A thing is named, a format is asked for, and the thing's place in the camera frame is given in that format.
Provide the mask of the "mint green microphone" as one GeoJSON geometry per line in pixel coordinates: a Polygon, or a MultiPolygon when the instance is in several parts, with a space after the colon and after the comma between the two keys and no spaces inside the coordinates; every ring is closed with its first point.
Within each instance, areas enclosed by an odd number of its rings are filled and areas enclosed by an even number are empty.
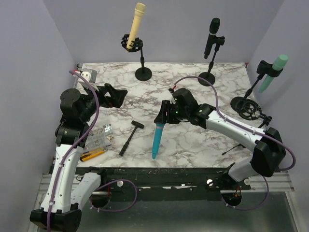
{"type": "Polygon", "coordinates": [[[259,93],[263,93],[269,87],[272,81],[281,74],[288,60],[289,57],[287,55],[281,54],[275,59],[272,64],[267,63],[264,60],[260,62],[258,66],[260,74],[265,74],[266,78],[264,79],[259,88],[259,93]]]}

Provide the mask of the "blue microphone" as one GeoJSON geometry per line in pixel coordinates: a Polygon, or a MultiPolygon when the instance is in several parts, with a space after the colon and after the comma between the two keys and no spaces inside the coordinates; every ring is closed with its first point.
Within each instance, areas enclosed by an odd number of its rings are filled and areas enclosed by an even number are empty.
{"type": "Polygon", "coordinates": [[[152,159],[155,159],[158,154],[164,125],[165,124],[163,123],[156,123],[152,147],[152,159]]]}

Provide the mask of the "black tripod shock-mount stand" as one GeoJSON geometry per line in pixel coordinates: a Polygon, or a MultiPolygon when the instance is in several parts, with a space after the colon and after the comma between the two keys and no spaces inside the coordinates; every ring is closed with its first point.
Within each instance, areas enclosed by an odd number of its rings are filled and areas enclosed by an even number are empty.
{"type": "Polygon", "coordinates": [[[230,105],[232,109],[245,120],[254,121],[261,118],[263,122],[258,128],[268,126],[272,120],[272,117],[264,114],[261,107],[253,100],[245,99],[243,97],[235,97],[232,99],[230,105]]]}

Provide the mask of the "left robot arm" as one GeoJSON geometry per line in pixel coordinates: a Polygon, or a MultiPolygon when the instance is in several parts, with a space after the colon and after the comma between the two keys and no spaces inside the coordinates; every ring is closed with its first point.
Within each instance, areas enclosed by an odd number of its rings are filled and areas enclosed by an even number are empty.
{"type": "Polygon", "coordinates": [[[94,92],[85,87],[82,94],[75,88],[62,92],[60,109],[62,118],[55,131],[55,165],[46,196],[39,209],[31,211],[30,221],[39,228],[57,232],[78,230],[82,208],[92,193],[106,188],[105,170],[87,171],[81,182],[73,188],[75,172],[85,148],[91,116],[98,116],[100,107],[120,108],[128,93],[110,84],[96,86],[94,92]]]}

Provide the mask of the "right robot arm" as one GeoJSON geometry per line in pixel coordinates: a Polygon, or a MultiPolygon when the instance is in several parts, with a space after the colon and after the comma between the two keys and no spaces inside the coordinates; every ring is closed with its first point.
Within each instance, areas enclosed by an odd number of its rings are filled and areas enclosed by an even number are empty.
{"type": "Polygon", "coordinates": [[[180,88],[172,93],[175,102],[163,100],[156,124],[152,147],[155,159],[161,142],[165,124],[179,124],[188,121],[203,129],[219,132],[252,152],[252,157],[232,163],[220,177],[222,185],[234,189],[242,180],[256,175],[271,177],[286,155],[279,132],[274,128],[263,130],[251,127],[233,118],[223,115],[209,104],[198,104],[192,93],[180,88]]]}

